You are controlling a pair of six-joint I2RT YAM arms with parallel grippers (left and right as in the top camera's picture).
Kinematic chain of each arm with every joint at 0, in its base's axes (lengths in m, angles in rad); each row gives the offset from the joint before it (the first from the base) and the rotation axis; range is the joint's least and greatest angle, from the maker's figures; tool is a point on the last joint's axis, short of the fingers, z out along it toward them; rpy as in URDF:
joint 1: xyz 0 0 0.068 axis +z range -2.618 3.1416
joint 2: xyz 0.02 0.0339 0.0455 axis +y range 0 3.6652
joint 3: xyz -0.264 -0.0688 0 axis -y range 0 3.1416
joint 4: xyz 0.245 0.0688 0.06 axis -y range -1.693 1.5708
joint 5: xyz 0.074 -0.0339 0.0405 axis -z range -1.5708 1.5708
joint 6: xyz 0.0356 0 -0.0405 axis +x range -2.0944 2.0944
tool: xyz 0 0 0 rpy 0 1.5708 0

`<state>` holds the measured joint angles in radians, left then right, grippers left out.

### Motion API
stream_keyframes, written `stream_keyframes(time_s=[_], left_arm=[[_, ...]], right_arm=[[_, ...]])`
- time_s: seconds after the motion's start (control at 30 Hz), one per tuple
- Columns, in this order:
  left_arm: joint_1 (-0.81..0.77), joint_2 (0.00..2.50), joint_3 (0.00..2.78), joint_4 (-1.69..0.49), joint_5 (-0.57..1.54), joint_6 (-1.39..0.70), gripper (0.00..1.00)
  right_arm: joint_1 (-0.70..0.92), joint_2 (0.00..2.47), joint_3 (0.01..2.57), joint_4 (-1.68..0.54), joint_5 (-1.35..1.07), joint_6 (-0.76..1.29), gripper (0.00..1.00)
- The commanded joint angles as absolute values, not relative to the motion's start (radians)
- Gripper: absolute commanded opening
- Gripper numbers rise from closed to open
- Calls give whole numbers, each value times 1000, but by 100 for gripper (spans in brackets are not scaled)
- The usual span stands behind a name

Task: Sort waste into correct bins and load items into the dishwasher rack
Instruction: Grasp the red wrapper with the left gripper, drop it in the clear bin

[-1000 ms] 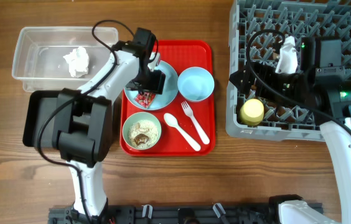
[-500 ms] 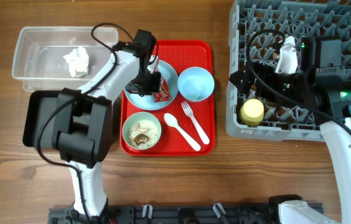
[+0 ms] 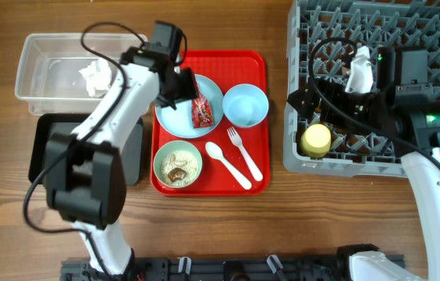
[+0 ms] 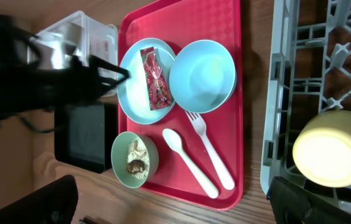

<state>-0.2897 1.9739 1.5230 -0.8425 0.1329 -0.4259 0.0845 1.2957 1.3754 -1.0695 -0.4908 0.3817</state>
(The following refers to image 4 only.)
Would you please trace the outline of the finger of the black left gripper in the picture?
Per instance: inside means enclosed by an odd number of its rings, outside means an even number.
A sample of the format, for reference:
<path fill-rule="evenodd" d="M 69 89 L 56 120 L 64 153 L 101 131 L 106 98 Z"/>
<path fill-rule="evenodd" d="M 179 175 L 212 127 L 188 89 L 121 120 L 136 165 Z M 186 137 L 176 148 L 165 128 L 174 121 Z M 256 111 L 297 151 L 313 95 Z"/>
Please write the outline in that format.
<path fill-rule="evenodd" d="M 125 79 L 129 78 L 129 71 L 127 69 L 124 69 L 124 68 L 121 68 L 117 65 L 109 63 L 109 62 L 107 62 L 99 57 L 96 57 L 94 55 L 90 56 L 90 66 L 97 67 L 97 68 L 103 68 L 105 70 L 120 73 L 124 76 Z"/>
<path fill-rule="evenodd" d="M 118 85 L 122 84 L 126 80 L 127 78 L 125 77 L 121 78 L 120 80 L 115 80 L 115 79 L 106 78 L 106 77 L 99 77 L 97 93 L 100 94 L 100 96 L 104 96 L 109 91 L 114 90 Z"/>

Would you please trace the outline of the yellow cup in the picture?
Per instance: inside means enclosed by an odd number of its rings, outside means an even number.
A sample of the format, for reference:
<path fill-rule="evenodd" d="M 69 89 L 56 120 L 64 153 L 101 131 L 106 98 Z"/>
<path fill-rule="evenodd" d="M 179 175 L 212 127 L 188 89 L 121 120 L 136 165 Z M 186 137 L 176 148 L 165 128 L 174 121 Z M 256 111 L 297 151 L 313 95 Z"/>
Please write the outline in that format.
<path fill-rule="evenodd" d="M 351 111 L 326 111 L 311 119 L 293 145 L 292 158 L 314 183 L 351 185 Z"/>

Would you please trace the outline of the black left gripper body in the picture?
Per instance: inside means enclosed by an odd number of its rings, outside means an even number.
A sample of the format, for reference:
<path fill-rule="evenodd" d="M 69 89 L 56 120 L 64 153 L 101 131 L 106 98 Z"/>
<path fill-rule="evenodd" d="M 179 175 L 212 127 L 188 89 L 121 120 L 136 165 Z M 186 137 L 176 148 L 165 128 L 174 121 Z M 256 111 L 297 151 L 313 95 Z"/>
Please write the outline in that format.
<path fill-rule="evenodd" d="M 98 66 L 73 57 L 68 68 L 40 70 L 30 65 L 0 68 L 0 120 L 29 110 L 94 104 L 101 96 Z"/>

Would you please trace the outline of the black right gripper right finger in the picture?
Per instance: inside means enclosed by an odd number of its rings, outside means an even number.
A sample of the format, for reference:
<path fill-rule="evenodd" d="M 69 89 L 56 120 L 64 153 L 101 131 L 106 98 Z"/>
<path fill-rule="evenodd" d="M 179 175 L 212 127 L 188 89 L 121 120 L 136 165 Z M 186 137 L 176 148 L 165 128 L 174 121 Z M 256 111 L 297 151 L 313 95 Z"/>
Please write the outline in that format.
<path fill-rule="evenodd" d="M 277 224 L 351 224 L 351 214 L 280 176 L 272 179 L 266 196 Z"/>

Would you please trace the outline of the green bowl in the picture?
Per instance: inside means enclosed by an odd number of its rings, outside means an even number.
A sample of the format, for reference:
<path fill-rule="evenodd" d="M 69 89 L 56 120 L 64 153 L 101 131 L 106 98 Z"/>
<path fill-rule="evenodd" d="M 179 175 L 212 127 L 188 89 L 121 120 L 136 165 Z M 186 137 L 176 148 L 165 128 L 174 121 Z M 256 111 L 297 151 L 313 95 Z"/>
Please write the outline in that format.
<path fill-rule="evenodd" d="M 143 180 L 135 178 L 126 171 L 128 146 L 132 140 L 137 138 L 143 141 L 149 155 L 149 173 L 147 179 Z M 135 189 L 142 186 L 148 178 L 155 174 L 159 165 L 159 154 L 156 145 L 147 136 L 126 131 L 118 135 L 113 142 L 111 163 L 119 181 L 129 188 Z"/>

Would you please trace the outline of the red snack wrapper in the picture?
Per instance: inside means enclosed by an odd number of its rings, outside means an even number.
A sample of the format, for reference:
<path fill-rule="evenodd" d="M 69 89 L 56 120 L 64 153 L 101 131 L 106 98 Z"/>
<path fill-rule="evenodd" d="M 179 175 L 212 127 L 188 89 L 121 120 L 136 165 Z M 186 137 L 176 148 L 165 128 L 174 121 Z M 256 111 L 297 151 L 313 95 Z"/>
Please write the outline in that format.
<path fill-rule="evenodd" d="M 140 55 L 146 77 L 150 110 L 154 111 L 170 106 L 172 97 L 164 71 L 157 61 L 154 47 L 140 50 Z"/>

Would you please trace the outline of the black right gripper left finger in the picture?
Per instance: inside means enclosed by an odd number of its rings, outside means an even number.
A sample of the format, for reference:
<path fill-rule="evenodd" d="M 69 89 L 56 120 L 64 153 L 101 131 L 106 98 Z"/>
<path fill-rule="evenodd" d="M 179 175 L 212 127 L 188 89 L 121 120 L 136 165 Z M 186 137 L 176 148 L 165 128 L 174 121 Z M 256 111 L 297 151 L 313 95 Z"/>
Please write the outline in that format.
<path fill-rule="evenodd" d="M 0 223 L 71 223 L 77 203 L 76 180 L 65 175 L 0 209 Z"/>

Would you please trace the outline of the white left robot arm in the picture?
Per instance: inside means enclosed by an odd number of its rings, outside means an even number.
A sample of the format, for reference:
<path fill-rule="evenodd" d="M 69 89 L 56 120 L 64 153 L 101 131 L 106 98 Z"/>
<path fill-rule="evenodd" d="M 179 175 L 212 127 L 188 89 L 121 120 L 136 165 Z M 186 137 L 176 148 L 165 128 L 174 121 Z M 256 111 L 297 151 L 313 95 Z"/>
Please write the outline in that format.
<path fill-rule="evenodd" d="M 0 15 L 0 120 L 29 110 L 55 110 L 94 104 L 127 80 L 130 72 L 94 55 L 88 64 L 74 55 L 82 30 L 70 24 L 58 39 L 64 68 L 40 68 L 43 53 L 35 37 Z"/>

